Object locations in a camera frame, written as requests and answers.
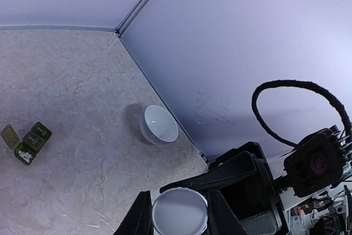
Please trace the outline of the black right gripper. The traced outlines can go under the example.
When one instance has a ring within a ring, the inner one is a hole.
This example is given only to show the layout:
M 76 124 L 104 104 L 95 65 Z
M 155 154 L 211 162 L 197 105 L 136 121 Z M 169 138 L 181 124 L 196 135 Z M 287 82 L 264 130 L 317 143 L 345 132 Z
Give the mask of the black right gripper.
M 258 143 L 231 149 L 216 158 L 206 173 L 167 184 L 159 192 L 172 188 L 189 188 L 205 198 L 209 189 L 219 190 L 247 234 L 289 233 L 281 199 Z

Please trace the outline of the green pill organizer box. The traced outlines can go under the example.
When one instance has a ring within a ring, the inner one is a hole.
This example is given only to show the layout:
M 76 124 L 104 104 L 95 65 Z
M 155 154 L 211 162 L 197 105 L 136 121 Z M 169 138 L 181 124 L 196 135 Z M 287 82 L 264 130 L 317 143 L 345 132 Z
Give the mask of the green pill organizer box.
M 51 136 L 52 131 L 41 122 L 36 122 L 22 139 L 19 138 L 11 124 L 1 131 L 2 139 L 14 152 L 14 156 L 27 166 L 32 164 Z

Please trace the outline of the white pill bottle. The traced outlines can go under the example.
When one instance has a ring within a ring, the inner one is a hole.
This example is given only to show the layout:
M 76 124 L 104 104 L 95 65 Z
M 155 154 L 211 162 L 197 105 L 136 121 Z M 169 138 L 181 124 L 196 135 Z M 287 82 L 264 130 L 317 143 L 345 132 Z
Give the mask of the white pill bottle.
M 158 234 L 203 234 L 207 221 L 208 203 L 192 189 L 169 189 L 160 194 L 152 206 L 152 224 Z

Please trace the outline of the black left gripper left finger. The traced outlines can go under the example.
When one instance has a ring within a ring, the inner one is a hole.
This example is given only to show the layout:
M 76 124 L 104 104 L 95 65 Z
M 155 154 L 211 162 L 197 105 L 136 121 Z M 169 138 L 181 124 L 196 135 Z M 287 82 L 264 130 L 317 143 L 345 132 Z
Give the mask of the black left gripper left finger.
M 142 191 L 113 235 L 152 235 L 152 201 L 150 191 Z

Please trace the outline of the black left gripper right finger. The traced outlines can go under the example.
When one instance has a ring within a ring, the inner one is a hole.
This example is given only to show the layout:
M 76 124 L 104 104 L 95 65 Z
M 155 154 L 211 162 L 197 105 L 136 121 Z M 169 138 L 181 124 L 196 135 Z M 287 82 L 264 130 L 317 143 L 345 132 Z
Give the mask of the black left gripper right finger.
M 208 221 L 206 234 L 212 235 L 246 235 L 247 231 L 219 190 L 209 189 L 206 193 L 208 202 Z

